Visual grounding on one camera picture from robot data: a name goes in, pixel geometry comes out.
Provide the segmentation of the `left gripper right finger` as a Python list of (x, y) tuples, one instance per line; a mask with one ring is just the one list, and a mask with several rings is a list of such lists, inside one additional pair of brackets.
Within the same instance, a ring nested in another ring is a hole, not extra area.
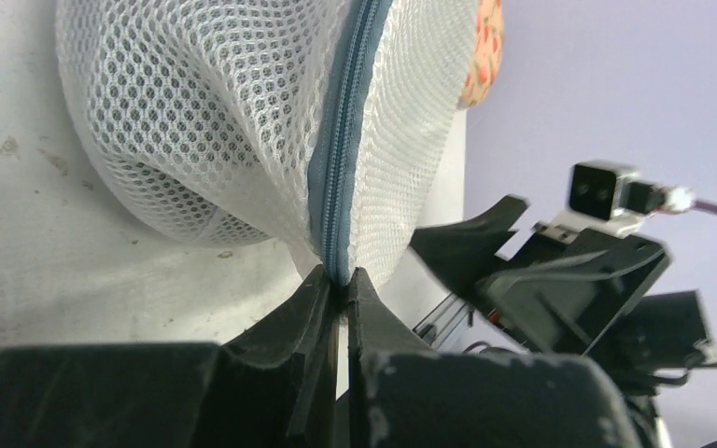
[(438, 352), (357, 269), (346, 292), (353, 447), (637, 447), (624, 399), (576, 356)]

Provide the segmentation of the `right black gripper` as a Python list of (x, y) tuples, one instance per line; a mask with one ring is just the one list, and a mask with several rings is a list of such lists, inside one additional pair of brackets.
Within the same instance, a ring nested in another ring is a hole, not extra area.
[(534, 234), (511, 259), (526, 200), (507, 195), (461, 222), (420, 227), (409, 247), (430, 273), (528, 351), (589, 357), (630, 395), (684, 385), (717, 368), (717, 343), (695, 291), (651, 295), (670, 257), (658, 242), (583, 231)]

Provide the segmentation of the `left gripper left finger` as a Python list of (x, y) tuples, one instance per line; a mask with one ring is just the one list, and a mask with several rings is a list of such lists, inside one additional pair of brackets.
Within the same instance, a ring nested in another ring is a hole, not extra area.
[(224, 344), (0, 348), (0, 447), (327, 447), (331, 293), (316, 267)]

